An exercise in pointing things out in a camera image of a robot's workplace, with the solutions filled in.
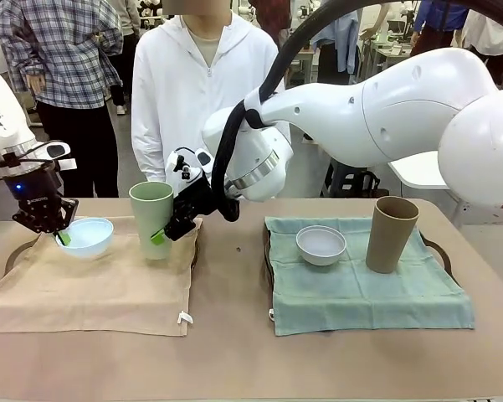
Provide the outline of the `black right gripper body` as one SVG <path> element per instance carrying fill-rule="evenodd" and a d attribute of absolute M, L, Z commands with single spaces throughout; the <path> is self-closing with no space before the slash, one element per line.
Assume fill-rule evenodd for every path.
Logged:
<path fill-rule="evenodd" d="M 198 178 L 179 192 L 175 200 L 188 202 L 188 219 L 194 219 L 198 215 L 209 215 L 213 212 L 213 192 L 210 183 L 205 177 Z"/>

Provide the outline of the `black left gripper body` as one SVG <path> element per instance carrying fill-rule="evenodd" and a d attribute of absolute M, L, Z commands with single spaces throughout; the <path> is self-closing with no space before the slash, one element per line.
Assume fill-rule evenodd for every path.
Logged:
<path fill-rule="evenodd" d="M 43 163 L 31 172 L 8 176 L 3 181 L 18 202 L 18 211 L 58 210 L 60 184 L 54 163 Z"/>

